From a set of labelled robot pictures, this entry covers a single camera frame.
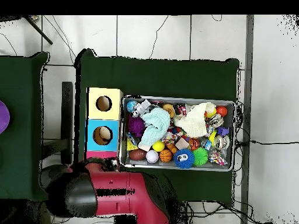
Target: white ball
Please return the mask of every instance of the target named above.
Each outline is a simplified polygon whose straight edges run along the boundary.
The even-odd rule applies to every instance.
[[[156,151],[150,150],[147,152],[146,158],[149,163],[155,163],[159,159],[159,155]]]

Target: green spiky ball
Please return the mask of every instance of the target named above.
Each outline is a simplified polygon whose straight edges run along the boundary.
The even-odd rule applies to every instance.
[[[207,163],[208,161],[208,152],[204,148],[198,148],[192,151],[194,154],[194,165],[195,166],[202,166]]]

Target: light blue towel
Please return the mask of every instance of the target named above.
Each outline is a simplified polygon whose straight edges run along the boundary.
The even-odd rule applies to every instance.
[[[154,108],[141,118],[145,121],[145,126],[148,127],[144,131],[140,144],[149,146],[152,146],[165,135],[171,121],[169,113],[160,107]]]

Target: circular hole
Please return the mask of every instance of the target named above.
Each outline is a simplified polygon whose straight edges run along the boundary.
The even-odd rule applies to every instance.
[[[112,130],[107,126],[96,127],[93,131],[93,140],[98,145],[107,145],[112,140]]]
[[[96,108],[100,111],[109,111],[112,107],[112,101],[108,96],[100,96],[96,100]]]

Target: purple object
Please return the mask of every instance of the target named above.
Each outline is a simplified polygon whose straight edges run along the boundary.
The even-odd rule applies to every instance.
[[[9,111],[5,104],[0,101],[0,134],[5,131],[9,123]]]
[[[217,132],[218,132],[219,135],[225,136],[225,135],[228,134],[228,128],[218,127]]]
[[[144,131],[144,121],[139,116],[133,118],[131,114],[128,117],[128,131],[136,137],[141,137]]]

